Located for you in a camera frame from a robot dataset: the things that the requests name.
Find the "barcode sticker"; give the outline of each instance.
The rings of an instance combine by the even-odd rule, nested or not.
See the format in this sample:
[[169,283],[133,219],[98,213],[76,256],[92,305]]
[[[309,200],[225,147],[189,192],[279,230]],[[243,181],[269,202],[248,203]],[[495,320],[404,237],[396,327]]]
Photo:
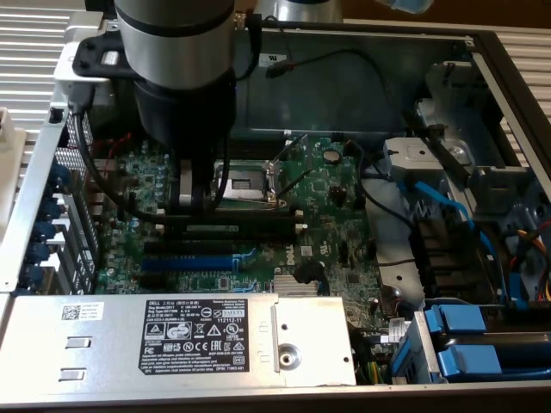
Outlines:
[[313,253],[312,253],[312,247],[309,246],[309,245],[302,245],[300,247],[300,254],[302,256],[312,256]]
[[103,318],[103,302],[63,305],[63,321],[99,321]]
[[388,324],[388,342],[399,342],[400,339],[406,334],[406,319],[405,318],[393,318]]

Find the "green circuit board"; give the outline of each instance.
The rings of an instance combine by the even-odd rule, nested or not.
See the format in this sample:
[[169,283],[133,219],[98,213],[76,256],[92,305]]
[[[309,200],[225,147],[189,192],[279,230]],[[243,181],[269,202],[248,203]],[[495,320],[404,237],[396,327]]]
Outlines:
[[[327,151],[332,151],[332,155],[336,152],[340,156],[338,162],[328,163],[324,159]],[[100,230],[102,263],[96,293],[281,293],[282,286],[288,287],[288,283],[294,281],[294,271],[305,260],[313,259],[324,264],[331,295],[343,297],[349,322],[356,326],[384,326],[381,310],[368,310],[369,301],[379,298],[380,276],[378,268],[367,258],[370,231],[365,208],[354,205],[356,160],[344,156],[343,152],[343,144],[332,143],[329,138],[309,138],[289,151],[284,160],[275,163],[274,191],[285,188],[309,171],[282,196],[281,206],[299,206],[307,227],[294,242],[238,243],[240,254],[253,252],[242,261],[238,271],[143,274],[144,245],[162,240],[163,228],[130,217],[120,221],[116,208],[104,205]],[[135,193],[137,208],[161,213],[159,206],[168,200],[170,191],[170,162],[165,155],[145,149],[121,155],[116,161],[118,170],[133,177],[124,191]],[[244,161],[241,164],[252,170],[263,170],[268,163]],[[329,195],[336,187],[345,192],[338,204]],[[225,200],[220,208],[256,206],[254,202]],[[351,257],[346,262],[339,253],[343,243]],[[144,277],[149,281],[162,277],[163,283],[160,286],[156,282],[146,283]],[[299,293],[316,294],[315,283],[297,288]]]

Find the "warning label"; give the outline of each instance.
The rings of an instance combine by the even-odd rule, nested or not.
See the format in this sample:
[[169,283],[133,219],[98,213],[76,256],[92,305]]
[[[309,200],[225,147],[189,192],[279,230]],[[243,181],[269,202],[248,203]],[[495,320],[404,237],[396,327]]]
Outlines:
[[148,300],[139,369],[147,375],[248,372],[247,300]]

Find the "motherboard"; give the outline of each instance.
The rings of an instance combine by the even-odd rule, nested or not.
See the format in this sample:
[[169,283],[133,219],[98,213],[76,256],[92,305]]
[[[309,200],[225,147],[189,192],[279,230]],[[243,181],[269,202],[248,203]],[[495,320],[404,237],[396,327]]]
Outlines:
[[[169,237],[167,228],[132,218],[104,201],[99,225],[102,262],[96,294],[279,293],[315,296],[327,289],[298,272],[323,272],[329,294],[340,296],[349,323],[380,328],[379,269],[370,237],[365,197],[357,186],[357,159],[343,142],[299,136],[273,160],[232,162],[219,210],[280,213],[302,220],[294,239],[229,240],[205,237],[209,225],[194,226],[201,239]],[[134,205],[165,213],[173,185],[170,156],[144,143],[110,161],[109,177]],[[219,165],[217,176],[220,176]],[[219,180],[215,180],[213,191]],[[232,226],[222,228],[231,233]]]

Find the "silver cylinder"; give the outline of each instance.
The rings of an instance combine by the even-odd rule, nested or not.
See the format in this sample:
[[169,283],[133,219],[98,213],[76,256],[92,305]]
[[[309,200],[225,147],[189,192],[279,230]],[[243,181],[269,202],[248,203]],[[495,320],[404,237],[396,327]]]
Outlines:
[[300,4],[289,0],[258,0],[255,13],[263,19],[273,15],[281,22],[342,23],[340,0],[328,0],[317,4]]
[[[215,7],[202,2],[202,7],[190,9],[183,3],[197,5],[180,0],[115,3],[128,63],[144,79],[166,89],[201,88],[233,65],[234,13],[227,8],[233,0],[216,0]],[[228,11],[225,20],[216,21]]]

